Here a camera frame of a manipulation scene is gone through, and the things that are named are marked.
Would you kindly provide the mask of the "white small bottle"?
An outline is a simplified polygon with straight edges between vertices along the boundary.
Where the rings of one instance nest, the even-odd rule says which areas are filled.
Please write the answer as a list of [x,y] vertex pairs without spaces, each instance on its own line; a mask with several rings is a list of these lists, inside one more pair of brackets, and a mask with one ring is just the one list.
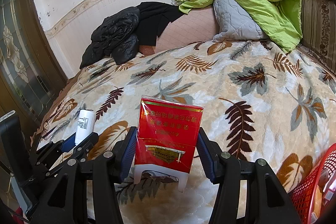
[[94,130],[96,114],[93,110],[80,110],[75,135],[75,145],[79,145]]

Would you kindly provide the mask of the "grey quilted pillow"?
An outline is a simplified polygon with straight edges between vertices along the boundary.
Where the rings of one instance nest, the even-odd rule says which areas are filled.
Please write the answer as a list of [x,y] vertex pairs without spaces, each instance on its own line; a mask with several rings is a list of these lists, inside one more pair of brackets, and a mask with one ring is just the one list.
[[214,0],[213,6],[219,25],[219,33],[213,37],[214,42],[269,38],[235,0]]

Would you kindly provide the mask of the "wooden glass door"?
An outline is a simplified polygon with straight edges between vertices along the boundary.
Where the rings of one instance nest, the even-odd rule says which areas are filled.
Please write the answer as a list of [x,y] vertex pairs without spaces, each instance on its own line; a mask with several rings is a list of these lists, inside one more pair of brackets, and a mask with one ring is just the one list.
[[66,82],[33,0],[1,0],[1,114],[14,110],[29,140]]

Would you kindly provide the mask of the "red cigarette pack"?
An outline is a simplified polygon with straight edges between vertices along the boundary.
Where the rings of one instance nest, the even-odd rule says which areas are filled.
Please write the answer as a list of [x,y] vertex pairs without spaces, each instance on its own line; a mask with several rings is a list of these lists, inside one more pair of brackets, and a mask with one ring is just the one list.
[[194,158],[203,108],[143,96],[134,160],[134,183],[143,173],[175,178],[183,192]]

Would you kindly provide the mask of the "black cloth garment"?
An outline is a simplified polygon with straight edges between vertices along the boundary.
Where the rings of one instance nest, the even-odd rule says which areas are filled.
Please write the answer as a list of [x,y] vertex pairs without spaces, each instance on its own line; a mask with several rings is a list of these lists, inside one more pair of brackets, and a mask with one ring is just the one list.
[[137,8],[139,22],[135,33],[140,46],[156,46],[157,37],[167,25],[184,15],[178,6],[162,2],[141,2]]

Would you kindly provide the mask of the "leaf pattern blanket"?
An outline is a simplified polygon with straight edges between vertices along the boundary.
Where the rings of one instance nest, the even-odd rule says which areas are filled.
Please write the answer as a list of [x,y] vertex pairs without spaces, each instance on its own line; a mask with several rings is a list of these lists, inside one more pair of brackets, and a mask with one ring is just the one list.
[[82,69],[46,114],[31,145],[68,138],[81,110],[96,113],[102,136],[91,159],[138,124],[149,96],[201,106],[201,125],[223,151],[265,159],[292,190],[335,143],[335,78],[300,51],[272,42],[198,42],[118,65]]

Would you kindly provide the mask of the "striped sofa cushion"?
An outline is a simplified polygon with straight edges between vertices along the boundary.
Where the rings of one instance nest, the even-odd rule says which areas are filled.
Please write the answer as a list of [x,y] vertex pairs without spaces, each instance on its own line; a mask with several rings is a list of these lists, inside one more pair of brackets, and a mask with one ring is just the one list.
[[301,44],[331,73],[335,73],[335,4],[328,0],[302,0]]

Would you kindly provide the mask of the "black puffer jacket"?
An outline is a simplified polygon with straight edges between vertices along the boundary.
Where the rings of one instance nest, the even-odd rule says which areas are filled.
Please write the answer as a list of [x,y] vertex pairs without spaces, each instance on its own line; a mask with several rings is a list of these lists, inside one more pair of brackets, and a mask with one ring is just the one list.
[[88,67],[104,57],[110,56],[117,65],[133,59],[138,53],[139,41],[135,29],[139,22],[139,9],[125,8],[108,16],[91,35],[80,69]]

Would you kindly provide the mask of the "red plastic basket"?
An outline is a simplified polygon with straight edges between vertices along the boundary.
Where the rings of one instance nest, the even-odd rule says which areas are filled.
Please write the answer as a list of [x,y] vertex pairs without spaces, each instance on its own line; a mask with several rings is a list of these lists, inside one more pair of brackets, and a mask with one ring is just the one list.
[[331,175],[335,172],[335,143],[329,147],[315,169],[289,192],[290,199],[301,223],[310,223],[311,221],[315,191],[324,170],[327,170],[327,178],[331,178]]

